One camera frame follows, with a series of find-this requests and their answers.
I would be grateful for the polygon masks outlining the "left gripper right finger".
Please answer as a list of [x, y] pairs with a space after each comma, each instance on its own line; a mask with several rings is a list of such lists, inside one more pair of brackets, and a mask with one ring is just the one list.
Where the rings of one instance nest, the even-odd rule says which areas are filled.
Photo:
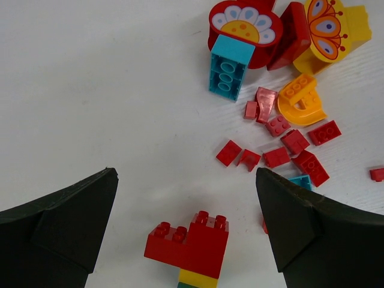
[[256, 190], [287, 287], [383, 287], [383, 216], [259, 168]]

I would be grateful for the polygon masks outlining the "yellow butterfly lego block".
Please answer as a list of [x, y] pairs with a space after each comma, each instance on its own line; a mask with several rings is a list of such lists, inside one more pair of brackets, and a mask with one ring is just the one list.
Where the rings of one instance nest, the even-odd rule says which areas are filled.
[[300, 73], [316, 75], [371, 40], [363, 5], [341, 1], [291, 2], [282, 13], [283, 35], [267, 70], [292, 64]]

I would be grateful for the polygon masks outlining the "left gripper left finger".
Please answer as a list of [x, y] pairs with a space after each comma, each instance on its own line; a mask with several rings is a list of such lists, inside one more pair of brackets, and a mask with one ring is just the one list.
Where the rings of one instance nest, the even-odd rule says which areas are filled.
[[1, 212], [1, 287], [85, 287], [118, 187], [106, 168]]

